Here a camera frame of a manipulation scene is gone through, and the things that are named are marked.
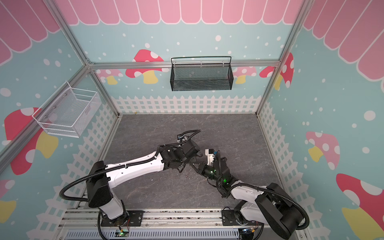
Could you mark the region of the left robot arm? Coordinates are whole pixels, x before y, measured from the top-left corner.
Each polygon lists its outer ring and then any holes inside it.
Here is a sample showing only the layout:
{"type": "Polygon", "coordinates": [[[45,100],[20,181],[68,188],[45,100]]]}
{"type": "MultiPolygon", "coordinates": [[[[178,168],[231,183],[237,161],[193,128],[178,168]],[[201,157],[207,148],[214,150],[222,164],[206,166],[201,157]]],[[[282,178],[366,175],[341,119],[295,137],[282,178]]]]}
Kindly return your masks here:
{"type": "Polygon", "coordinates": [[[102,220],[117,225],[123,234],[123,228],[129,227],[131,216],[124,202],[117,198],[113,189],[149,173],[168,169],[176,169],[181,173],[190,161],[201,156],[199,146],[192,140],[198,133],[200,130],[185,131],[177,136],[176,143],[159,145],[156,151],[134,160],[109,165],[104,161],[98,161],[87,176],[63,187],[59,196],[66,201],[87,202],[90,208],[99,209],[97,228],[103,240],[106,237],[101,229],[102,220]],[[86,183],[87,198],[66,195],[66,191],[82,182],[86,183]]]}

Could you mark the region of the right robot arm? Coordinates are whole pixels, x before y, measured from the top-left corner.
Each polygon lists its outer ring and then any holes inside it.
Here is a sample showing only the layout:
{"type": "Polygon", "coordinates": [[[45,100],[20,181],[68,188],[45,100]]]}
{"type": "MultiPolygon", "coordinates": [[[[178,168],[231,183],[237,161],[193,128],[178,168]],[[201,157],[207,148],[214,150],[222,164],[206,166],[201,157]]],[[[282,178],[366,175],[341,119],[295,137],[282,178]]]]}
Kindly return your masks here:
{"type": "Polygon", "coordinates": [[[278,184],[266,187],[247,184],[235,178],[227,166],[227,159],[220,151],[208,150],[207,160],[191,163],[191,167],[208,179],[222,198],[239,200],[234,208],[236,220],[241,224],[255,221],[268,224],[282,239],[288,240],[295,231],[310,224],[306,210],[295,202],[278,184]]]}

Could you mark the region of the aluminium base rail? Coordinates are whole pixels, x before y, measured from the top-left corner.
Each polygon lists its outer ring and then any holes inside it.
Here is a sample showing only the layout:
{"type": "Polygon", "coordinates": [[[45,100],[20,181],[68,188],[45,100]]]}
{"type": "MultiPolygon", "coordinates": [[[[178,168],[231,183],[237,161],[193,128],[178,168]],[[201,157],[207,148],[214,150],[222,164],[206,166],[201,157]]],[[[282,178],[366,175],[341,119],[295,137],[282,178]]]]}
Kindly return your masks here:
{"type": "Polygon", "coordinates": [[[262,240],[278,240],[269,225],[252,222],[236,225],[222,215],[221,208],[143,209],[133,214],[129,226],[98,223],[98,211],[67,210],[54,235],[55,240],[239,240],[248,229],[262,240]]]}

